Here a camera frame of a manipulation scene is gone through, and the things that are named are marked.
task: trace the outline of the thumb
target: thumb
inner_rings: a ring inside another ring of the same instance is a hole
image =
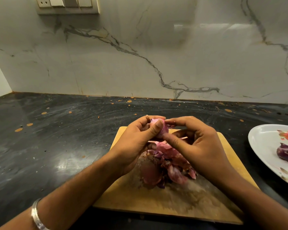
[[[164,122],[162,120],[158,120],[154,125],[148,128],[146,131],[143,131],[143,135],[145,137],[145,141],[149,141],[154,138],[159,132],[162,130]]]
[[[184,154],[190,147],[188,143],[179,139],[177,136],[169,133],[163,135],[163,139],[173,148],[175,148],[181,154]]]

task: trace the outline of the plate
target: plate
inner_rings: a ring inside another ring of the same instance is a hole
[[[280,143],[288,145],[288,126],[280,124],[256,126],[250,130],[248,141],[262,162],[288,182],[288,162],[280,159],[276,153]]]

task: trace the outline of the silver bangle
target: silver bangle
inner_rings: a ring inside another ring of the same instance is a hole
[[[36,227],[39,230],[49,230],[48,228],[45,227],[45,225],[43,225],[43,223],[41,222],[40,218],[37,215],[37,203],[41,200],[41,198],[37,199],[33,205],[32,205],[32,211],[31,211],[31,216],[34,220],[34,223],[36,224]]]

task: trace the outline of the fingernail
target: fingernail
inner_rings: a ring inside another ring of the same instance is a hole
[[[157,123],[156,123],[156,125],[158,126],[158,127],[163,127],[163,122],[162,122],[162,120],[158,120],[157,121]]]

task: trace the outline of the wooden cutting board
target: wooden cutting board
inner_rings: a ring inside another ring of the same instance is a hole
[[[111,147],[126,127],[120,127]],[[219,138],[228,160],[236,171],[258,188],[222,133]],[[202,176],[189,180],[186,186],[167,184],[165,189],[149,189],[140,181],[139,165],[114,182],[94,207],[137,213],[180,216],[232,224],[243,223],[243,212]]]

